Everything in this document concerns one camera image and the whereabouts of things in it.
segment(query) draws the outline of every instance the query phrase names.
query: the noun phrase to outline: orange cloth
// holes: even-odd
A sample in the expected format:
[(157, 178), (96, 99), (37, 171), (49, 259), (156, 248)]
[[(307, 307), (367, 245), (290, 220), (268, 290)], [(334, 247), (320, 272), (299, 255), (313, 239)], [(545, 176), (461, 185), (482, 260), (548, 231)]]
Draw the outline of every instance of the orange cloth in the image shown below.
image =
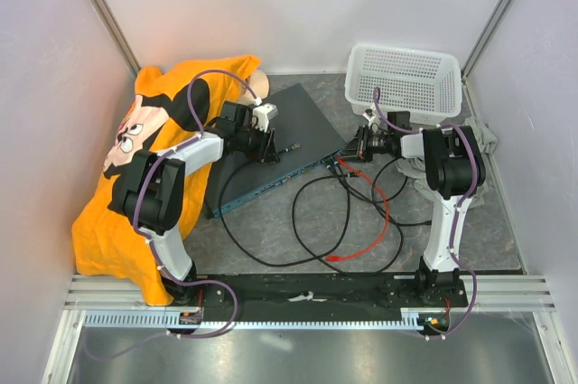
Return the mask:
[[(257, 57), (246, 55), (220, 61), (186, 61), (165, 74), (157, 68), (143, 68), (138, 73), (135, 103), (118, 129), (94, 197), (72, 226), (76, 265), (82, 275), (128, 277), (140, 287), (149, 305), (166, 305), (172, 301), (163, 287), (145, 239), (133, 231), (127, 217), (107, 208), (111, 203), (113, 185), (136, 150), (158, 151), (195, 133), (193, 129), (196, 126), (186, 104), (186, 89), (192, 77), (202, 70), (220, 69), (234, 72), (245, 80), (256, 70), (259, 62)], [(237, 100), (240, 90), (239, 83), (224, 74), (205, 74), (201, 79), (206, 84), (203, 81), (199, 81), (200, 85), (195, 83), (192, 98), (193, 106), (197, 113), (201, 110), (201, 120), (206, 123), (219, 115), (226, 100)], [(199, 218), (209, 172), (210, 165), (205, 165), (185, 181), (179, 219), (183, 238), (191, 233)]]

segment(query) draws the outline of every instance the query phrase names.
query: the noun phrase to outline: floor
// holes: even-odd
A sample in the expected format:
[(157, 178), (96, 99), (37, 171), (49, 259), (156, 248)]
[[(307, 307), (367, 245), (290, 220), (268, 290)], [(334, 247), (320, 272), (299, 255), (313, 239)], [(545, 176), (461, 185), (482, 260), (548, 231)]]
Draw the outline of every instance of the floor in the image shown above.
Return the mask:
[[(108, 356), (162, 331), (85, 328), (83, 337), (92, 354)], [(475, 314), (445, 342), (412, 336), (363, 330), (240, 330), (203, 341), (161, 336), (112, 361), (93, 361), (78, 349), (69, 383), (553, 383), (531, 314)]]
[[(345, 74), (313, 74), (272, 76), (271, 91), (277, 92), (293, 84), (301, 83), (323, 114), (345, 141), (355, 134), (364, 119), (353, 114), (350, 103), (344, 97)], [(467, 103), (454, 120), (462, 123), (470, 115)], [(380, 155), (373, 163), (357, 164), (370, 177), (390, 158)], [(299, 188), (315, 177), (325, 175), (319, 167), (299, 178), (292, 179), (258, 199), (232, 211), (226, 216), (234, 235), (247, 249), (260, 258), (283, 263), (309, 255), (294, 238), (291, 226), (291, 205)], [(382, 174), (378, 185), (386, 195), (391, 195), (401, 185), (404, 177), (393, 166)], [(361, 190), (368, 190), (361, 179)], [(506, 213), (500, 202), (491, 175), (487, 179), (489, 193), (486, 203), (468, 211), (461, 241), (461, 259), (476, 270), (520, 269), (515, 241)], [(303, 192), (297, 207), (297, 226), (301, 237), (316, 252), (323, 252), (337, 241), (343, 226), (346, 195), (336, 181), (322, 181)], [(391, 204), (392, 214), (401, 222), (429, 220), (433, 204), (414, 190), (411, 183)], [(374, 241), (383, 228), (383, 219), (367, 204), (352, 202), (350, 226), (340, 247), (340, 254), (354, 253)], [(406, 241), (402, 253), (391, 271), (413, 271), (429, 238), (429, 227), (404, 228)], [(398, 247), (399, 235), (389, 229), (384, 240), (367, 255), (338, 263), (346, 271), (371, 271), (383, 267)], [(329, 271), (318, 262), (297, 267), (264, 267), (246, 257), (229, 239), (220, 220), (207, 220), (201, 215), (197, 225), (185, 242), (185, 247), (200, 273), (261, 273), (261, 272), (321, 272)]]

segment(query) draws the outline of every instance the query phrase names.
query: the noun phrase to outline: gray cloth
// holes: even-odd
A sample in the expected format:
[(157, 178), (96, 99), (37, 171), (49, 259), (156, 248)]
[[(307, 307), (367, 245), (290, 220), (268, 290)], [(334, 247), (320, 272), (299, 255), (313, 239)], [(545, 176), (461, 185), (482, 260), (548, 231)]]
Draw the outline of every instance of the gray cloth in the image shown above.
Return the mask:
[[(476, 137), (476, 142), (480, 151), (486, 154), (492, 154), (496, 150), (498, 138), (489, 129), (483, 125), (478, 119), (468, 117), (464, 125), (471, 126), (471, 130)], [(414, 180), (414, 188), (418, 190), (428, 201), (434, 201), (434, 192), (427, 185), (425, 180), (425, 163), (420, 158), (412, 158), (410, 160), (398, 160), (396, 162), (397, 170), (408, 178)], [(483, 195), (488, 192), (489, 186), (485, 182), (481, 187), (478, 187), (476, 194), (473, 196), (470, 208), (475, 208), (484, 204)]]
[(498, 145), (498, 138), (489, 131), (488, 127), (481, 123), (479, 119), (474, 116), (468, 117), (463, 121), (464, 125), (471, 126), (473, 134), (476, 136), (476, 142), (480, 148), (480, 152), (485, 154), (493, 154)]

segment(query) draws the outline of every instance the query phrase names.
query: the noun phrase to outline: cartoon print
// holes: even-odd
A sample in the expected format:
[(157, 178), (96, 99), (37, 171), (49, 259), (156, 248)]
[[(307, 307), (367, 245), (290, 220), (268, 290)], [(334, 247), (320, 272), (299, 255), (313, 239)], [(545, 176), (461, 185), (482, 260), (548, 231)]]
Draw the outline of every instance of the cartoon print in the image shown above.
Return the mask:
[[(121, 174), (136, 151), (150, 149), (169, 118), (186, 131), (199, 130), (187, 102), (188, 86), (179, 90), (174, 99), (165, 94), (154, 97), (135, 96), (135, 103), (120, 124), (115, 143), (105, 159), (103, 174), (107, 179)], [(200, 121), (204, 123), (210, 107), (209, 85), (205, 80), (198, 79), (193, 83), (191, 101)]]

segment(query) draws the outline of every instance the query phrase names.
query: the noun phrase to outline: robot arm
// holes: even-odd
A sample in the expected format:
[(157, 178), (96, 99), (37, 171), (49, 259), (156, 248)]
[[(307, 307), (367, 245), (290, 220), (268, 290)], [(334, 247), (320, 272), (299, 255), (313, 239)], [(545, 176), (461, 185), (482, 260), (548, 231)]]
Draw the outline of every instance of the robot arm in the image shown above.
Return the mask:
[(170, 153), (154, 172), (138, 218), (139, 229), (151, 238), (147, 242), (154, 243), (157, 259), (163, 263), (158, 268), (161, 272), (166, 271), (181, 281), (196, 276), (177, 224), (185, 179), (203, 165), (232, 152), (243, 152), (260, 163), (278, 162), (274, 130), (269, 127), (276, 115), (277, 107), (272, 104), (252, 108), (225, 102), (220, 116), (209, 123), (202, 135), (157, 153), (145, 150), (135, 153), (131, 172), (113, 193), (109, 208), (132, 220), (143, 179), (160, 155)]
[[(364, 117), (370, 125), (359, 127), (355, 138), (343, 151), (342, 158), (368, 162), (372, 160), (373, 154), (391, 154), (397, 158), (424, 159), (427, 183), (435, 193), (430, 238), (420, 260), (416, 281), (422, 292), (432, 286), (436, 290), (455, 289), (459, 280), (459, 268), (452, 253), (456, 257), (459, 254), (461, 231), (472, 201), (472, 197), (465, 199), (457, 211), (458, 202), (472, 182), (470, 159), (461, 139), (452, 128), (423, 129), (417, 134), (402, 133), (404, 129), (411, 132), (408, 112), (387, 114), (387, 120), (401, 131), (376, 128), (375, 125), (379, 122), (372, 109), (367, 110)], [(469, 126), (461, 126), (460, 130), (465, 134), (473, 152), (478, 169), (477, 186), (481, 186), (485, 181), (486, 171), (480, 149)], [(454, 222), (457, 224), (451, 247)]]

